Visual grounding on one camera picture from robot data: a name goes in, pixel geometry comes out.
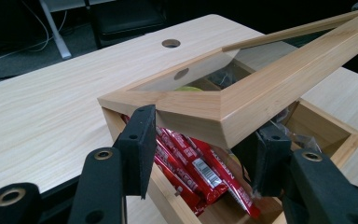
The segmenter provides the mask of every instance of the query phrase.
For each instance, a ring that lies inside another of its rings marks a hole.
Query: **round hole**
[[[358,224],[358,215],[356,215],[356,214],[347,214],[347,219],[348,219],[351,223],[356,223],[356,224]]]
[[[302,156],[309,161],[321,161],[322,157],[313,152],[303,152]]]
[[[186,74],[188,73],[188,68],[179,71],[178,73],[176,73],[175,77],[173,78],[174,80],[177,80],[179,78],[184,77]]]
[[[99,223],[102,220],[103,220],[103,211],[101,210],[90,212],[86,216],[86,222],[89,224]]]
[[[8,206],[18,202],[25,196],[25,189],[8,189],[0,195],[0,207]]]
[[[180,46],[180,41],[175,39],[166,39],[162,41],[162,46],[168,49],[174,49]]]
[[[99,151],[94,154],[94,158],[98,161],[107,160],[112,156],[113,156],[113,152],[109,150]]]

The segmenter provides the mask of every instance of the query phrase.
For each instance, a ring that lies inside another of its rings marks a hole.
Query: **chair seat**
[[[117,0],[92,6],[100,36],[116,35],[131,30],[153,28],[165,20],[150,2],[145,0]]]

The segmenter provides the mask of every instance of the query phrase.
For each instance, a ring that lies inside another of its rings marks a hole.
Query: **wooden box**
[[[252,67],[251,62],[246,61],[249,57],[239,50],[335,27],[338,28],[261,69]],[[139,106],[153,104],[157,107],[159,126],[223,149],[232,148],[289,107],[287,127],[292,132],[314,136],[322,150],[340,167],[358,147],[358,132],[300,97],[357,53],[358,12],[353,12],[214,49],[101,96],[99,103],[113,139],[124,128],[120,114],[131,115]],[[239,81],[214,91],[205,75],[233,64],[234,70],[239,71]],[[210,89],[174,91],[189,83]],[[262,216],[252,220],[230,196],[225,196],[196,217],[181,197],[175,196],[174,188],[156,166],[148,194],[170,223],[272,223],[282,212],[279,200],[261,200]]]

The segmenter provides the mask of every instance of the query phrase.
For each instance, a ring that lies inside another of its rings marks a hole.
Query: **metal ring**
[[[305,151],[301,154],[305,159],[309,161],[322,161],[322,157],[316,153]]]
[[[94,154],[95,160],[98,160],[98,161],[107,160],[107,159],[111,158],[112,156],[113,156],[113,152],[109,151],[109,150],[102,150],[102,151],[96,152]]]
[[[25,196],[25,192],[26,190],[22,188],[14,188],[14,189],[6,190],[0,195],[0,207],[9,206],[13,203],[18,202]],[[17,195],[13,198],[9,198],[9,199],[5,198],[9,194],[17,194]]]

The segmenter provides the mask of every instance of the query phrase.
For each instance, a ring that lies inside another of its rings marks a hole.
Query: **black chair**
[[[172,7],[166,5],[167,1],[116,0],[93,4],[92,0],[85,0],[97,48],[106,47],[103,42],[116,44],[179,22],[177,18],[170,20],[172,13],[167,8]]]

